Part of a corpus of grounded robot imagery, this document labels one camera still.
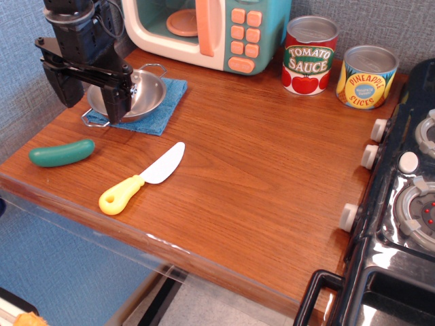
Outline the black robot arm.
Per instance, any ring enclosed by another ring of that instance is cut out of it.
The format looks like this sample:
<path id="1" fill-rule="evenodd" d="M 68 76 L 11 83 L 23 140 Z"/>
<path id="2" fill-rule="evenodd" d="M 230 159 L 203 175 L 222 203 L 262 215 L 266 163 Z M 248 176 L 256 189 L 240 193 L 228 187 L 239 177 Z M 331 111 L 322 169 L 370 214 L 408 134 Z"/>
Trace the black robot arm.
<path id="1" fill-rule="evenodd" d="M 133 68 L 115 50 L 113 1 L 45 1 L 43 14 L 54 37 L 38 37 L 44 72 L 66 107 L 84 95 L 84 83 L 101 90 L 108 120 L 117 124 L 131 110 Z"/>

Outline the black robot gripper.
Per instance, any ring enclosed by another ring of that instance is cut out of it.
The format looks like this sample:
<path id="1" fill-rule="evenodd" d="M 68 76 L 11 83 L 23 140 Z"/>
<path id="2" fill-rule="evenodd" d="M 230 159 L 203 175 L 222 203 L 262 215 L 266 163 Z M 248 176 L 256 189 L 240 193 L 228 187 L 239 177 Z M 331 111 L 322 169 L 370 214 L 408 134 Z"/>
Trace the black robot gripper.
<path id="1" fill-rule="evenodd" d="M 38 37 L 35 45 L 42 51 L 44 72 L 61 103 L 71 108 L 82 99 L 81 81 L 103 86 L 109 122 L 120 123 L 131 110 L 133 68 L 115 51 L 113 22 L 89 20 L 53 28 L 54 37 Z"/>

